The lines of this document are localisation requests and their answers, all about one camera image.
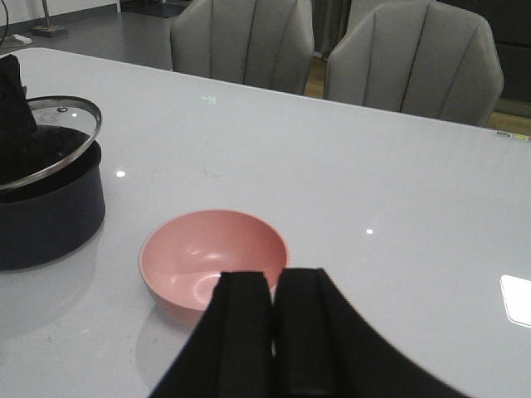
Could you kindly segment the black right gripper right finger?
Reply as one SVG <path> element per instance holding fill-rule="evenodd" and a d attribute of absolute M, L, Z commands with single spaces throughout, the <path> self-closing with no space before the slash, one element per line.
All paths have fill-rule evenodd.
<path fill-rule="evenodd" d="M 399 352 L 323 269 L 285 269 L 274 301 L 280 397 L 460 397 Z"/>

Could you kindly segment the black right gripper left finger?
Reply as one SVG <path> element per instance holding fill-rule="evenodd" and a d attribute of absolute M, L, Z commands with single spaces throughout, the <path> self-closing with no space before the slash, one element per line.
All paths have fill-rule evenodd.
<path fill-rule="evenodd" d="M 222 273 L 207 310 L 152 397 L 269 397 L 272 307 L 261 272 Z"/>

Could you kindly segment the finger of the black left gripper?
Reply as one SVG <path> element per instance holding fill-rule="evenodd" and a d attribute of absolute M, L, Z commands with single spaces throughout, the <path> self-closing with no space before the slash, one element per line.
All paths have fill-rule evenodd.
<path fill-rule="evenodd" d="M 1 182 L 13 182 L 31 173 L 27 145 L 37 126 L 27 104 L 14 55 L 1 59 Z"/>

